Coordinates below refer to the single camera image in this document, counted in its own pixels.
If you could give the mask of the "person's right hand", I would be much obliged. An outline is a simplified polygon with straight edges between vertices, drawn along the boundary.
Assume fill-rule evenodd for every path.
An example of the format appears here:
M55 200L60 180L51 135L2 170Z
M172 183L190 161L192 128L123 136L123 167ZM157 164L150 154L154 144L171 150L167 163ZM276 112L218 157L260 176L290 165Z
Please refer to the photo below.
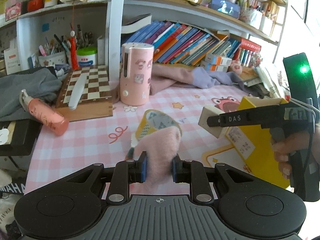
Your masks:
M274 151L274 159L278 162L279 171L285 179L289 179L292 172L292 166L289 164L289 154L298 150L307 149L309 137L310 134L307 131L301 131L291 134L279 142L272 140L271 144L272 150ZM311 153L318 164L320 160L319 139L319 124L316 124Z

